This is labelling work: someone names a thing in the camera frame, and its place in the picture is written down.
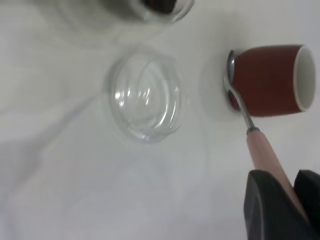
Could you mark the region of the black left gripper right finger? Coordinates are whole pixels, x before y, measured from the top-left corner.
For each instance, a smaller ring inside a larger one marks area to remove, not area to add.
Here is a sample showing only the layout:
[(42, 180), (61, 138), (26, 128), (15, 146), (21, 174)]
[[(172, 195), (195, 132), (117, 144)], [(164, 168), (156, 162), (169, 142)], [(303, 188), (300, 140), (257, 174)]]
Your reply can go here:
[(320, 224), (320, 175), (299, 170), (293, 187), (312, 225)]

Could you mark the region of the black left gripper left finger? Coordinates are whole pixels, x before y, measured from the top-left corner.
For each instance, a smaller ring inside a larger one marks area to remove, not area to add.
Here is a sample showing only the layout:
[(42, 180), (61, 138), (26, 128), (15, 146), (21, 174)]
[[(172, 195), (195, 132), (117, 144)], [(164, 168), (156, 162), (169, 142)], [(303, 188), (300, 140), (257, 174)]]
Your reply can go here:
[(243, 212), (249, 240), (320, 238), (320, 225), (312, 225), (307, 213), (303, 217), (281, 184), (266, 171), (248, 173)]

